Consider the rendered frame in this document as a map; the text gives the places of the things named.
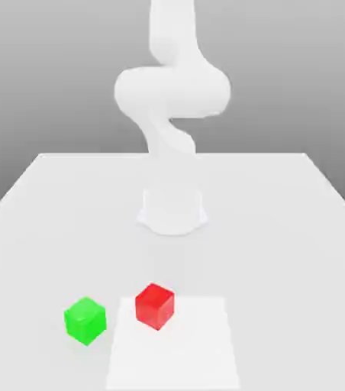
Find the small red cube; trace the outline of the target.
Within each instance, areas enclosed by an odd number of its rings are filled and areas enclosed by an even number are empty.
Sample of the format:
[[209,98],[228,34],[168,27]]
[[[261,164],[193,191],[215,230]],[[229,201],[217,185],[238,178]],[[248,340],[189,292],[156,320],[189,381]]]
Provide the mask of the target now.
[[150,283],[135,298],[136,319],[159,331],[174,315],[175,293]]

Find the small green cube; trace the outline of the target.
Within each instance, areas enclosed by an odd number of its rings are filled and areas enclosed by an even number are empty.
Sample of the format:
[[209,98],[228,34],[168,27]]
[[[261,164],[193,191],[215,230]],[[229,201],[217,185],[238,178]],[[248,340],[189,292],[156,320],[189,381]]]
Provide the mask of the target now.
[[105,307],[89,297],[83,297],[63,312],[66,332],[89,346],[107,328]]

